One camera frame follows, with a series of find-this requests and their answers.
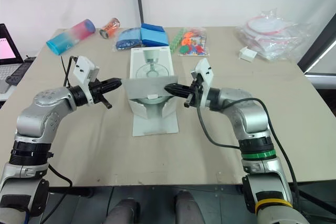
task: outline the green ring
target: green ring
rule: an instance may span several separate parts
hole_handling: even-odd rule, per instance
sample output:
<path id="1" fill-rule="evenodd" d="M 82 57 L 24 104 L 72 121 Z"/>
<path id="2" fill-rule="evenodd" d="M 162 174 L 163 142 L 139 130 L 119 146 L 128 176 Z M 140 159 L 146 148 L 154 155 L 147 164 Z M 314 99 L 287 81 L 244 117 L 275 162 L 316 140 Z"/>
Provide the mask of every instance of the green ring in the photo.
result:
<path id="1" fill-rule="evenodd" d="M 265 158 L 265 157 L 271 157 L 276 154 L 275 149 L 267 152 L 260 152 L 260 153 L 253 153 L 253 154 L 242 154 L 242 158 L 248 158 L 248 159 L 257 159 L 257 158 Z"/>

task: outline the laptop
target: laptop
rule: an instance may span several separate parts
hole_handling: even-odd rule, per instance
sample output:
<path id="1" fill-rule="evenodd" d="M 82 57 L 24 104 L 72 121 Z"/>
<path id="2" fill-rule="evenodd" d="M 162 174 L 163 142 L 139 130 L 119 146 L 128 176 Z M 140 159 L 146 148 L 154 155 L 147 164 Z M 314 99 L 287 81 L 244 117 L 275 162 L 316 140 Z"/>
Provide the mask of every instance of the laptop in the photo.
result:
<path id="1" fill-rule="evenodd" d="M 5 24 L 0 24 L 0 93 L 6 93 L 10 85 L 7 76 L 23 63 L 23 60 L 11 38 Z"/>

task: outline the laptop screen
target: laptop screen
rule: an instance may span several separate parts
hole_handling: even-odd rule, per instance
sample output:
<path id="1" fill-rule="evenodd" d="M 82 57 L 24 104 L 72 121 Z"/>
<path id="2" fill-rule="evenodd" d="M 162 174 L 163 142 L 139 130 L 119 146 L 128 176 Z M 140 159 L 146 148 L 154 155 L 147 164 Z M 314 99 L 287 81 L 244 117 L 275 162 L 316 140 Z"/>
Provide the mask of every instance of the laptop screen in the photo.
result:
<path id="1" fill-rule="evenodd" d="M 0 38 L 0 59 L 12 59 L 15 58 L 13 50 L 6 38 Z"/>
<path id="2" fill-rule="evenodd" d="M 5 24 L 0 24 L 0 65 L 23 63 Z"/>

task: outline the orange can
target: orange can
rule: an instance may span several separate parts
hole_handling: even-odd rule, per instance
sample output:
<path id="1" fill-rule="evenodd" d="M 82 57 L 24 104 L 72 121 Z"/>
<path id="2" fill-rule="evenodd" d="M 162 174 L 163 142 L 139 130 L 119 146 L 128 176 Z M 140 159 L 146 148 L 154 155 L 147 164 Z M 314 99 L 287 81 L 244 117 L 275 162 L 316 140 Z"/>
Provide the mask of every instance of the orange can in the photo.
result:
<path id="1" fill-rule="evenodd" d="M 108 22 L 107 25 L 105 25 L 103 28 L 99 30 L 100 35 L 104 39 L 112 38 L 114 33 L 117 31 L 117 29 L 120 27 L 120 22 L 117 18 L 111 19 L 110 22 Z"/>

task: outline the plastic bag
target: plastic bag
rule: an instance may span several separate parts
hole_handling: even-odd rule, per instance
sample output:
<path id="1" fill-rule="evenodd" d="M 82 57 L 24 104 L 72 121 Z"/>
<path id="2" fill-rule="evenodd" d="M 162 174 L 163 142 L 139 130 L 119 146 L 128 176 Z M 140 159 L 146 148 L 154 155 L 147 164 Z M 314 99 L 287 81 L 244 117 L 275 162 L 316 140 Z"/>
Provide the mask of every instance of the plastic bag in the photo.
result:
<path id="1" fill-rule="evenodd" d="M 206 29 L 203 27 L 184 28 L 180 56 L 209 56 L 206 48 Z"/>
<path id="2" fill-rule="evenodd" d="M 113 51 L 115 51 L 115 49 L 120 51 L 142 45 L 139 27 L 120 31 L 119 33 L 116 33 L 114 37 L 115 43 L 113 46 Z"/>
<path id="3" fill-rule="evenodd" d="M 288 58 L 289 52 L 309 37 L 308 31 L 308 24 L 286 21 L 277 17 L 276 9 L 273 9 L 236 27 L 236 36 L 249 49 L 272 61 Z"/>

